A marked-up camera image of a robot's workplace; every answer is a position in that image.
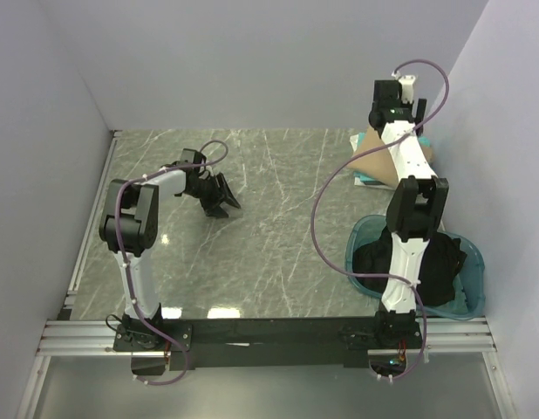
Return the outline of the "beige t-shirt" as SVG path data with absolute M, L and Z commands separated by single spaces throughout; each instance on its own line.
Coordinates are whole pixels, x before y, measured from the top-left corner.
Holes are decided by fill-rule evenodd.
M 369 141 L 371 137 L 380 139 L 378 133 L 372 127 L 368 127 L 365 131 L 365 140 Z M 386 149 L 360 157 L 356 161 L 350 162 L 346 167 L 362 172 L 390 186 L 391 189 L 395 189 L 399 182 L 392 156 Z

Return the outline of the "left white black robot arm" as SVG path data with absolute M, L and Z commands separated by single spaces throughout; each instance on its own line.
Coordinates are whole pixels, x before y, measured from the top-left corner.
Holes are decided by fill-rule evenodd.
M 207 217 L 227 218 L 225 205 L 239 209 L 222 173 L 202 149 L 185 148 L 179 160 L 133 180 L 114 179 L 107 189 L 99 237 L 114 255 L 125 293 L 120 334 L 126 339 L 167 338 L 161 302 L 154 288 L 151 253 L 157 243 L 162 201 L 190 196 Z

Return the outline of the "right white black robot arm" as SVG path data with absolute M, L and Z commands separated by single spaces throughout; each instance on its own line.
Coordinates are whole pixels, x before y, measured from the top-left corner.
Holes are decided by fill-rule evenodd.
M 392 340 L 419 334 L 414 292 L 449 191 L 448 181 L 435 174 L 419 143 L 426 100 L 414 99 L 416 80 L 414 75 L 399 74 L 392 80 L 377 80 L 369 113 L 369 123 L 392 157 L 398 179 L 386 211 L 392 256 L 377 314 L 379 333 Z

